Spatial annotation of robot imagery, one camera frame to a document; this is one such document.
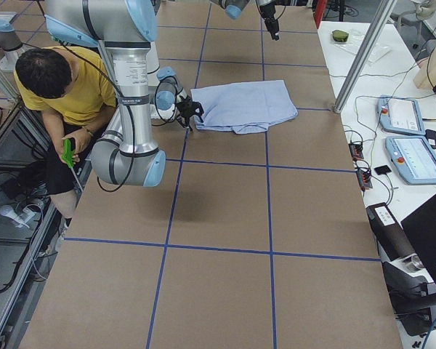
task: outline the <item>table surface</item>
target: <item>table surface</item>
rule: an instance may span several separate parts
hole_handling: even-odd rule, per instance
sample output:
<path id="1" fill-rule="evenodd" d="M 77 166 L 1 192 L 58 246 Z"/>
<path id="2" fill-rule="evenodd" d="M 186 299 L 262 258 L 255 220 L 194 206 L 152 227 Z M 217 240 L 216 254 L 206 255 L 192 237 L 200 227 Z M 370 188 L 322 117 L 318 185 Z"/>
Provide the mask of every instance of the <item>table surface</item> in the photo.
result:
<path id="1" fill-rule="evenodd" d="M 158 56 L 188 89 L 283 79 L 268 132 L 155 128 L 157 188 L 89 178 L 21 348 L 401 348 L 312 12 L 271 41 L 255 7 L 163 3 Z"/>
<path id="2" fill-rule="evenodd" d="M 321 46 L 326 59 L 326 65 L 331 76 L 331 83 L 334 88 L 335 95 L 338 95 L 339 90 L 345 80 L 350 66 L 354 60 L 354 55 L 335 44 L 331 39 L 331 32 L 335 29 L 347 31 L 349 33 L 365 34 L 368 30 L 368 23 L 333 23 L 322 22 L 318 30 Z M 394 95 L 396 97 L 412 97 L 416 98 L 419 103 L 420 111 L 424 119 L 436 119 L 436 97 L 432 91 L 425 89 L 417 89 L 413 83 L 413 78 L 419 71 L 415 64 L 415 60 L 408 51 L 407 46 L 403 43 L 399 33 L 394 25 L 385 25 L 377 45 L 379 47 L 387 47 L 388 53 L 375 63 L 369 62 L 361 73 L 355 88 L 352 91 L 344 109 L 342 110 L 342 123 L 346 125 L 345 129 L 354 129 L 362 134 L 364 140 L 374 138 L 374 133 L 359 124 L 366 124 L 376 130 L 377 137 L 374 142 L 366 142 L 364 144 L 364 155 L 366 161 L 372 168 L 387 164 L 392 169 L 389 173 L 394 196 L 389 208 L 393 215 L 400 222 L 418 206 L 422 205 L 431 196 L 436 194 L 436 185 L 407 185 L 398 175 L 393 165 L 390 162 L 389 156 L 384 148 L 384 138 L 394 135 L 390 132 L 384 132 L 381 127 L 376 129 L 378 125 L 378 117 L 376 115 L 377 97 L 380 95 Z M 357 101 L 358 115 L 355 112 L 355 101 Z M 434 129 L 436 131 L 436 122 L 424 122 L 425 128 Z M 347 139 L 351 138 L 350 132 L 346 133 Z M 352 136 L 353 140 L 359 140 L 357 135 Z M 387 186 L 389 183 L 384 176 L 377 176 L 383 180 Z M 365 206 L 378 204 L 387 200 L 386 188 L 378 182 L 373 181 L 373 189 L 367 190 L 363 197 Z M 394 264 L 405 270 L 403 263 L 394 262 Z M 413 276 L 425 276 L 429 281 L 429 274 L 423 270 L 412 273 Z M 402 326 L 401 335 L 404 345 L 413 344 L 416 340 L 422 340 L 418 336 L 409 337 Z M 430 337 L 427 343 L 427 348 L 436 349 L 436 331 Z"/>

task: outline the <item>black hair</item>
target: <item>black hair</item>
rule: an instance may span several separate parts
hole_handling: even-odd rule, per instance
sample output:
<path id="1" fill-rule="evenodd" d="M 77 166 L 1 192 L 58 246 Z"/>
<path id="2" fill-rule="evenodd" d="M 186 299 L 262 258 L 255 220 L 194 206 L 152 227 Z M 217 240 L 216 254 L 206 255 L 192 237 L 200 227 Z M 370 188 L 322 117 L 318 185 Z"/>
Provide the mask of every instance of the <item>black hair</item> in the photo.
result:
<path id="1" fill-rule="evenodd" d="M 42 98 L 62 97 L 72 80 L 68 61 L 52 49 L 24 52 L 15 69 L 21 84 Z"/>

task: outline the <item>red object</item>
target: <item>red object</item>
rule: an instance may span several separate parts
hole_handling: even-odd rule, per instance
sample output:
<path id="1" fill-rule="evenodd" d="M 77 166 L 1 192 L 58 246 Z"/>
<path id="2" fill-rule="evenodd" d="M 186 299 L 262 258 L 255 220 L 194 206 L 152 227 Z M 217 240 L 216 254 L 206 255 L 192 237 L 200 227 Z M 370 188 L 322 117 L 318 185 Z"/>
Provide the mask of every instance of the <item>red object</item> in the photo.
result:
<path id="1" fill-rule="evenodd" d="M 320 22 L 323 18 L 323 13 L 325 13 L 327 2 L 328 0 L 318 0 L 317 8 L 315 10 L 315 25 L 317 26 L 317 29 L 320 27 Z"/>

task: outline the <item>yellow shirt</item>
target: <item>yellow shirt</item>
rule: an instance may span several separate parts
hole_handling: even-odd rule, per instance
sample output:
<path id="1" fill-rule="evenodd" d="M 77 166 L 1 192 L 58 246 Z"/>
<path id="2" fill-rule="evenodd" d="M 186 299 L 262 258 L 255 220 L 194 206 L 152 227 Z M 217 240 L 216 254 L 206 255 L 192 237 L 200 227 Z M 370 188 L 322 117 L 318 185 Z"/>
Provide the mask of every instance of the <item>yellow shirt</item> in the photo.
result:
<path id="1" fill-rule="evenodd" d="M 63 47 L 47 47 L 64 50 Z M 100 56 L 83 47 L 68 47 L 71 51 L 95 64 L 105 74 L 105 66 Z M 15 80 L 24 104 L 34 111 L 53 108 L 63 115 L 64 122 L 83 126 L 94 120 L 103 104 L 114 107 L 115 92 L 106 78 L 88 62 L 79 58 L 79 73 L 72 90 L 61 98 L 46 99 L 35 95 L 20 82 L 15 71 Z"/>

